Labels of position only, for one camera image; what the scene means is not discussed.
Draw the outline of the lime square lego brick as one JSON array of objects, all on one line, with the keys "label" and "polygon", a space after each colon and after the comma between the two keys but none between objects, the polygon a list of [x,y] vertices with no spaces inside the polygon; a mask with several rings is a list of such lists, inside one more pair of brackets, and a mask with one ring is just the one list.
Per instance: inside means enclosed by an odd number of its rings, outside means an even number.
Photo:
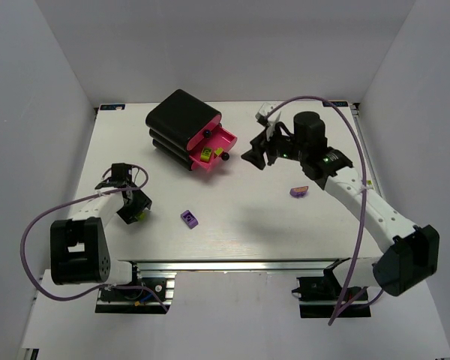
[{"label": "lime square lego brick", "polygon": [[224,150],[222,148],[218,148],[218,149],[215,150],[214,156],[215,157],[220,157],[223,152],[224,152]]}]

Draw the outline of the pink top drawer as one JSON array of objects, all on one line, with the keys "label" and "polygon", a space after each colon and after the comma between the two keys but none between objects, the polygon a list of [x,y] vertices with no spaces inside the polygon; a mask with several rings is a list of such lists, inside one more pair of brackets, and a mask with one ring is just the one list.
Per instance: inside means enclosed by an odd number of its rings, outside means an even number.
[{"label": "pink top drawer", "polygon": [[210,130],[211,132],[221,123],[222,115],[218,113],[203,128],[201,128],[187,143],[187,151],[191,152],[205,137],[203,132]]}]

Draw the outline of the lime lego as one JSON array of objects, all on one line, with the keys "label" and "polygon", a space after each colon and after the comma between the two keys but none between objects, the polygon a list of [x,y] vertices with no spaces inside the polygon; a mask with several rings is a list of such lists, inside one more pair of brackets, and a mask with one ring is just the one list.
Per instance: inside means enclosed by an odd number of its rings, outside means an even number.
[{"label": "lime lego", "polygon": [[212,158],[212,149],[208,147],[204,147],[200,153],[200,160],[202,162],[208,163]]}]

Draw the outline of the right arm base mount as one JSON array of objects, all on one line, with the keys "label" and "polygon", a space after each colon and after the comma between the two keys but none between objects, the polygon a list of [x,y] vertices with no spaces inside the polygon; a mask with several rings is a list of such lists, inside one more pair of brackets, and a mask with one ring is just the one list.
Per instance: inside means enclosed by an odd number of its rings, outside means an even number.
[{"label": "right arm base mount", "polygon": [[[322,277],[298,277],[298,286],[291,291],[298,299],[302,319],[325,319],[332,316],[338,295],[327,285]],[[348,308],[341,312],[339,318],[369,318],[371,310],[365,307],[368,294],[365,292]]]}]

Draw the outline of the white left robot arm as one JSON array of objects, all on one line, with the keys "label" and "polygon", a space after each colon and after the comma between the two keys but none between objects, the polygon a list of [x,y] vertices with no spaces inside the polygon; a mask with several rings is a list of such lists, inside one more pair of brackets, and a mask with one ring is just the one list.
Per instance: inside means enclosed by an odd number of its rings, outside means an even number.
[{"label": "white left robot arm", "polygon": [[67,220],[50,227],[52,280],[63,284],[128,285],[136,281],[132,262],[113,259],[105,229],[118,216],[127,225],[141,221],[152,200],[134,183],[134,165],[114,163],[96,187],[97,196]]}]

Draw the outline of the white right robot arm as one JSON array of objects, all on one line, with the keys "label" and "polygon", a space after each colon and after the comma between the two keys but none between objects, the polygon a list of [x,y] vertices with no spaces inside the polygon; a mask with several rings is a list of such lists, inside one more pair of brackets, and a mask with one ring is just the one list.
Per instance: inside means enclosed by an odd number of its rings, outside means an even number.
[{"label": "white right robot arm", "polygon": [[380,287],[399,296],[437,270],[440,235],[431,225],[420,227],[399,214],[375,190],[362,184],[353,162],[332,148],[326,126],[316,112],[299,112],[288,130],[262,112],[263,131],[241,157],[260,170],[278,158],[298,161],[303,173],[359,220],[382,251],[378,258],[356,260],[352,276],[341,260],[324,271],[333,287]]}]

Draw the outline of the pink drawer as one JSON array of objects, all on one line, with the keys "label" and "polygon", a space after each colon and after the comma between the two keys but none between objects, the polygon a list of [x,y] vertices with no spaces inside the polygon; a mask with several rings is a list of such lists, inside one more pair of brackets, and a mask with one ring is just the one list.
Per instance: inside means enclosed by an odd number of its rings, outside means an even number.
[{"label": "pink drawer", "polygon": [[211,132],[221,123],[222,115],[218,113],[203,128],[201,128],[187,143],[187,151],[191,152],[205,137],[203,132],[210,130]]},{"label": "pink drawer", "polygon": [[[211,132],[211,136],[209,138],[203,139],[192,151],[189,151],[189,158],[192,161],[191,169],[196,170],[202,168],[206,172],[211,171],[220,163],[220,161],[222,161],[221,156],[215,157],[215,150],[222,148],[223,153],[229,153],[236,144],[237,139],[237,136],[218,125]],[[200,153],[204,147],[212,149],[212,157],[208,163],[200,160]]]}]

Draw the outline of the purple curved lego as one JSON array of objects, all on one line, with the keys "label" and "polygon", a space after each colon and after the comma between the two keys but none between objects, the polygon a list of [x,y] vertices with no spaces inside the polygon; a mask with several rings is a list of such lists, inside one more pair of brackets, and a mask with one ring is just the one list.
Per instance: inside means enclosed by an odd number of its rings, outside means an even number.
[{"label": "purple curved lego", "polygon": [[183,213],[181,213],[180,217],[189,229],[193,229],[199,224],[199,221],[190,210],[186,210]]}]

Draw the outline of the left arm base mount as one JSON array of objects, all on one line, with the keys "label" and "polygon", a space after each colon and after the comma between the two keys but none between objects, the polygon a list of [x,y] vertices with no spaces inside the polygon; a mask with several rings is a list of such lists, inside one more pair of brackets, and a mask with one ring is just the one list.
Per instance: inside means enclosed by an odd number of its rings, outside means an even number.
[{"label": "left arm base mount", "polygon": [[172,304],[176,273],[144,272],[140,289],[100,290],[96,314],[165,314]]}]

